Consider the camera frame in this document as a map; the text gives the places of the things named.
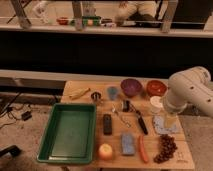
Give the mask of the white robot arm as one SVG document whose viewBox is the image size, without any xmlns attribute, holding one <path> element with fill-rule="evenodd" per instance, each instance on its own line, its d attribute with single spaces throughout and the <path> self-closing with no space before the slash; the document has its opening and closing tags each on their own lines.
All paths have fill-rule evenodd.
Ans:
<svg viewBox="0 0 213 171">
<path fill-rule="evenodd" d="M 168 90 L 162 97 L 166 128 L 175 124 L 177 115 L 182 113 L 189 103 L 207 116 L 213 117 L 213 90 L 208 87 L 210 81 L 210 72 L 201 66 L 176 72 L 169 77 Z"/>
</svg>

